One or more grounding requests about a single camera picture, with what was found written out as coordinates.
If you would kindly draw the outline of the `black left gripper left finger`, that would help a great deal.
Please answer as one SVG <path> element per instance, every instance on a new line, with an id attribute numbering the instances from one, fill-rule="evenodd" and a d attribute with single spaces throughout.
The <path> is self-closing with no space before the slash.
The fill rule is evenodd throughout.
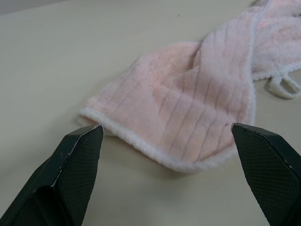
<path id="1" fill-rule="evenodd" d="M 80 226 L 93 191 L 104 130 L 67 134 L 30 176 L 0 219 L 2 226 Z"/>

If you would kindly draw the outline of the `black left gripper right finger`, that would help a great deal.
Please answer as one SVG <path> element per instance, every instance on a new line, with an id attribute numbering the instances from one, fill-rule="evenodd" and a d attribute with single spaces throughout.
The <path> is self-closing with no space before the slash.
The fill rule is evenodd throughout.
<path id="1" fill-rule="evenodd" d="M 301 156 L 278 134 L 233 123 L 231 132 L 250 189 L 271 226 L 301 224 Z"/>

